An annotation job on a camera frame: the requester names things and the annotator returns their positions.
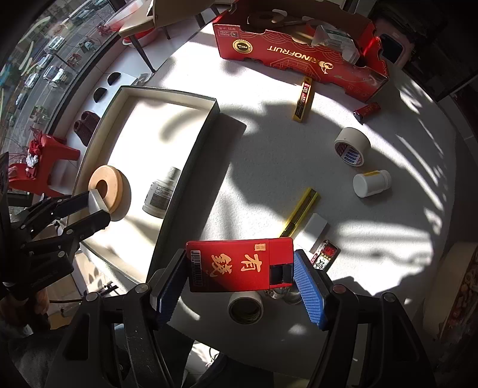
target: black chair leg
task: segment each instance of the black chair leg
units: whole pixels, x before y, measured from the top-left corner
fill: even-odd
[[[212,9],[216,16],[219,16],[221,14],[214,4],[210,6],[210,9]]]
[[[141,58],[143,58],[143,61],[146,63],[146,65],[150,68],[150,70],[155,73],[156,70],[152,66],[150,60],[146,56],[146,53],[144,52],[143,48],[141,47],[140,43],[138,42],[138,39],[134,35],[130,36],[131,43],[133,43],[134,48],[140,53]]]
[[[166,26],[163,27],[164,34],[166,35],[166,38],[171,39],[171,36],[169,36],[169,32],[166,28]]]
[[[199,24],[199,27],[203,28],[206,25],[203,15],[198,13],[195,17],[196,17],[197,24]]]

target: cardboard box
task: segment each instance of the cardboard box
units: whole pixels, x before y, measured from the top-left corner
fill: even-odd
[[[273,9],[287,11],[288,16],[297,18],[317,18],[347,32],[362,54],[360,66],[345,61],[340,52],[331,48],[299,43],[301,39],[294,33],[298,26],[282,27],[281,32],[247,31],[251,30],[247,18],[252,12]],[[345,12],[329,1],[238,0],[232,10],[219,15],[213,25],[221,58],[250,58],[278,69],[290,68],[315,81],[339,85],[348,95],[363,102],[389,79],[387,64],[380,55],[380,38],[373,35],[373,23],[359,14]]]

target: gold seal logo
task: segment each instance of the gold seal logo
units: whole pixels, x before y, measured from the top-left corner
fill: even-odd
[[[319,66],[322,68],[322,71],[324,72],[324,74],[328,74],[327,70],[334,68],[333,64],[331,64],[330,62],[324,62],[324,61],[320,61]]]
[[[241,54],[249,54],[252,52],[252,44],[242,39],[237,39],[234,41],[232,47],[234,47],[234,50]]]

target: window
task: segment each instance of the window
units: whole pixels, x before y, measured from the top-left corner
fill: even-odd
[[[56,0],[17,43],[0,71],[0,146],[24,162],[69,84],[111,35],[108,0]]]

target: duct tape roll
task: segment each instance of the duct tape roll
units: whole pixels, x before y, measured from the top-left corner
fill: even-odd
[[[358,129],[346,127],[335,139],[334,148],[345,163],[358,167],[364,163],[364,156],[370,148],[370,140]]]

